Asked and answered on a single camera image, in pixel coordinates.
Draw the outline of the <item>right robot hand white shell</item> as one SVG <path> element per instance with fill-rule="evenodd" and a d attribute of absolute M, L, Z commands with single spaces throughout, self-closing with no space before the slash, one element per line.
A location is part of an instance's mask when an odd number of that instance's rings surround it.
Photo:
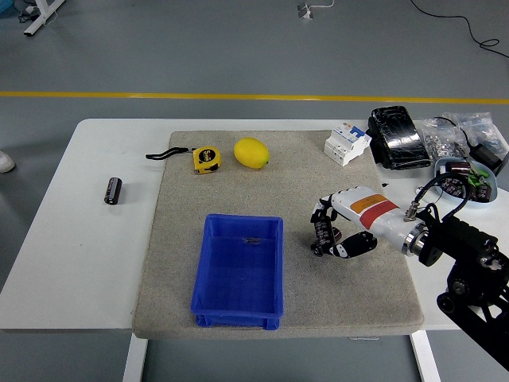
<path fill-rule="evenodd" d="M 397 251 L 409 255 L 418 224 L 406 222 L 405 215 L 393 201 L 366 186 L 330 194 L 322 197 L 313 210 L 311 223 L 317 238 L 311 250 L 316 256 L 350 259 L 374 250 L 378 239 L 382 238 Z M 339 216 L 361 231 L 340 240 L 337 230 L 332 227 L 332 222 Z"/>

